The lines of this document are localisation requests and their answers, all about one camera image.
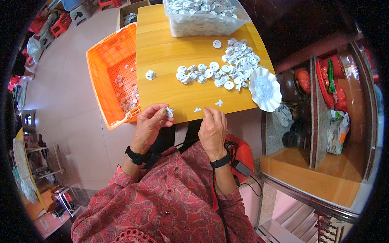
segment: gray stool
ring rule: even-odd
[[[78,26],[82,21],[92,17],[92,7],[93,5],[88,1],[84,1],[70,12],[70,17],[75,26]]]
[[[39,43],[41,44],[43,49],[46,49],[52,42],[54,41],[54,36],[48,28],[43,35],[39,38]]]

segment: person's right hand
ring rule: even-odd
[[[211,162],[227,155],[224,141],[227,135],[227,119],[223,112],[216,108],[203,109],[204,116],[198,137]]]

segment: wooden table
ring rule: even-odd
[[[152,103],[167,103],[175,109],[174,123],[202,118],[203,112],[194,112],[196,107],[217,107],[224,113],[257,108],[248,87],[238,93],[235,89],[217,88],[212,78],[205,84],[193,82],[185,85],[175,76],[179,66],[203,63],[209,67],[213,61],[220,67],[228,64],[221,57],[225,54],[227,39],[233,37],[237,40],[247,39],[247,45],[261,58],[258,65],[265,66],[275,74],[265,45],[253,23],[245,24],[230,37],[173,38],[163,4],[139,8],[136,50],[141,107]],[[222,47],[214,48],[214,40],[220,40]],[[145,78],[148,70],[156,73],[154,80]],[[223,102],[222,107],[215,105],[219,99]]]

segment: black wristband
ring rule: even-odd
[[[227,153],[227,155],[224,156],[223,158],[218,159],[218,160],[216,160],[214,162],[211,162],[211,166],[212,166],[212,168],[219,168],[219,167],[222,167],[225,164],[228,164],[230,161],[231,161],[231,157]]]
[[[127,147],[125,153],[132,159],[132,163],[134,164],[142,165],[142,163],[147,162],[148,156],[134,153],[129,146]]]

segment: stair step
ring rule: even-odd
[[[317,233],[317,236],[319,236],[319,230],[315,227],[313,227],[312,229],[310,229],[308,232],[306,232],[301,238],[300,240],[302,240],[303,242],[309,242]]]
[[[309,219],[308,216],[312,215],[314,209],[308,205],[303,205],[296,213],[294,213],[289,219],[287,219],[281,225],[285,227],[289,232],[293,232],[300,224]]]
[[[288,220],[293,214],[297,212],[304,204],[302,202],[297,201],[290,209],[288,209],[285,213],[280,215],[275,221],[279,224],[283,224],[286,220]]]
[[[313,237],[308,243],[318,243],[318,238]]]
[[[314,216],[314,212],[307,217],[307,220],[300,224],[293,232],[297,238],[301,238],[306,232],[311,228],[315,227],[317,222],[317,217]]]

